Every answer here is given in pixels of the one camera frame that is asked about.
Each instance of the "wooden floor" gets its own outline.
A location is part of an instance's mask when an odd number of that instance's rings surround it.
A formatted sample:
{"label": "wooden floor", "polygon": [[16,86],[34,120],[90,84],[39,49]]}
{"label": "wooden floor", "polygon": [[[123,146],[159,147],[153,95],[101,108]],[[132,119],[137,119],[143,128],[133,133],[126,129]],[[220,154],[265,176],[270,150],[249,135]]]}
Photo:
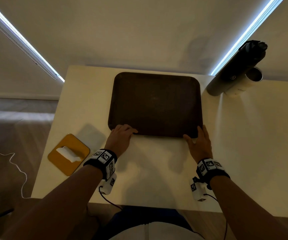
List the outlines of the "wooden floor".
{"label": "wooden floor", "polygon": [[[0,153],[14,152],[12,161],[27,173],[24,197],[30,197],[32,193],[56,106],[57,101],[0,99]],[[0,155],[0,212],[14,207],[15,211],[11,216],[0,218],[0,236],[39,201],[21,198],[20,190],[25,175],[8,162],[9,158],[9,155]],[[118,212],[117,208],[108,204],[89,203],[88,206],[88,214],[85,212],[69,239],[90,239],[99,224],[105,225]],[[226,222],[223,214],[188,210],[180,213],[206,239],[223,239]],[[288,218],[279,219],[288,227]],[[226,239],[235,239],[230,228]]]}

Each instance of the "finger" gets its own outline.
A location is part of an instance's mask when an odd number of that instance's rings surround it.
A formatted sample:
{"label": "finger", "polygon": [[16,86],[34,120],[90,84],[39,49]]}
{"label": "finger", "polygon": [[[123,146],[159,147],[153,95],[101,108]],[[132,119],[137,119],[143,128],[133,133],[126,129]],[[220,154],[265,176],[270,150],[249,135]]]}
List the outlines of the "finger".
{"label": "finger", "polygon": [[132,127],[130,126],[130,125],[127,125],[127,124],[125,124],[125,125],[123,125],[122,127],[121,127],[121,131],[126,131],[126,130],[128,130],[128,129],[132,129]]}
{"label": "finger", "polygon": [[197,139],[203,139],[204,138],[204,132],[200,126],[197,127],[198,130],[198,137]]}
{"label": "finger", "polygon": [[118,131],[119,129],[121,129],[122,125],[121,124],[118,124],[116,127],[115,127],[115,131]]}
{"label": "finger", "polygon": [[137,129],[133,129],[132,127],[125,131],[126,135],[131,136],[133,133],[138,133]]}
{"label": "finger", "polygon": [[194,144],[194,142],[192,141],[192,139],[191,139],[188,135],[186,135],[186,134],[183,135],[183,138],[184,138],[185,141],[187,142],[188,148],[191,148],[192,145]]}
{"label": "finger", "polygon": [[204,136],[207,140],[210,139],[210,135],[208,134],[208,131],[206,129],[206,125],[203,125],[203,132],[204,132]]}

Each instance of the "person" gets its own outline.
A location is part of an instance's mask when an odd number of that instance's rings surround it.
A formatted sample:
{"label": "person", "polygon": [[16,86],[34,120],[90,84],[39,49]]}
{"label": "person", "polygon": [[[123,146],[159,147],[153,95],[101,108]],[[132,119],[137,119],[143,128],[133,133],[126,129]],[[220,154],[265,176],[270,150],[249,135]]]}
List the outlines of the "person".
{"label": "person", "polygon": [[[120,157],[128,148],[133,133],[137,132],[129,125],[117,125],[111,131],[104,149]],[[188,135],[183,137],[197,164],[204,158],[213,158],[205,125],[198,127],[195,143]],[[102,178],[103,173],[97,167],[83,166],[9,228],[2,235],[2,239],[66,239],[85,211]],[[237,239],[288,239],[288,229],[229,177],[215,176],[210,180],[210,186]],[[202,239],[176,210],[131,206],[126,206],[117,213],[94,238]]]}

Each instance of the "white mug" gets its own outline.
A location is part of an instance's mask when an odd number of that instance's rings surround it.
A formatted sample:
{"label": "white mug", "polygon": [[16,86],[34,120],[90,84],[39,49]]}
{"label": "white mug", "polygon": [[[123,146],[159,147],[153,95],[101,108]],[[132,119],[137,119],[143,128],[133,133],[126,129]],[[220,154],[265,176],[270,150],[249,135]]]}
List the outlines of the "white mug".
{"label": "white mug", "polygon": [[247,88],[250,88],[260,82],[263,79],[262,71],[253,67],[248,72],[246,72],[244,77],[235,85],[230,87],[225,94],[231,98],[239,96],[242,92],[246,91]]}

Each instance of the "forearm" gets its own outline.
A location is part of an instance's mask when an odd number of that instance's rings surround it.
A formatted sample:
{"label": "forearm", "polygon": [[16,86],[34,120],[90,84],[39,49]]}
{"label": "forearm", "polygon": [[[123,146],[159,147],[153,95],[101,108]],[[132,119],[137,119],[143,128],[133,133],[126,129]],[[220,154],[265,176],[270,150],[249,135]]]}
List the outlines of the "forearm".
{"label": "forearm", "polygon": [[102,177],[101,170],[82,167],[6,231],[2,239],[66,239]]}
{"label": "forearm", "polygon": [[213,177],[210,185],[237,239],[288,239],[288,230],[230,178]]}

